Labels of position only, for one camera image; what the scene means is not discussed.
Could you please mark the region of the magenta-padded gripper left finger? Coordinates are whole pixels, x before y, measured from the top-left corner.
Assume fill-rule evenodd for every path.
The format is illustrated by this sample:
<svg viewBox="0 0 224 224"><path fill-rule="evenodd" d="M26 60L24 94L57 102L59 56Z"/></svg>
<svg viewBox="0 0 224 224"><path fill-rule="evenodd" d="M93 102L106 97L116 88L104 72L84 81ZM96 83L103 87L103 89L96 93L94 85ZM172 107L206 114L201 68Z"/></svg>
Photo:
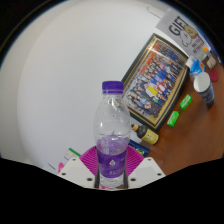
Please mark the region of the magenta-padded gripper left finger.
<svg viewBox="0 0 224 224"><path fill-rule="evenodd" d="M90 148L79 158L72 157L58 176L84 188L98 188L99 171L96 147Z"/></svg>

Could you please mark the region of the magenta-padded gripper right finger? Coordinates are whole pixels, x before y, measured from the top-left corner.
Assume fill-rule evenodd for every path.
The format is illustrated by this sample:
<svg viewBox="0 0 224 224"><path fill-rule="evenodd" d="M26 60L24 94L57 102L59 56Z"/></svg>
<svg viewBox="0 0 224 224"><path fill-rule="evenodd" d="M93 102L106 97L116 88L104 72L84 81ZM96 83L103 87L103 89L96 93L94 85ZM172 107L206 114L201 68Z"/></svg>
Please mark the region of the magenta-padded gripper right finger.
<svg viewBox="0 0 224 224"><path fill-rule="evenodd" d="M165 177L152 157L144 157L132 147L128 148L126 158L126 176L129 189L146 186Z"/></svg>

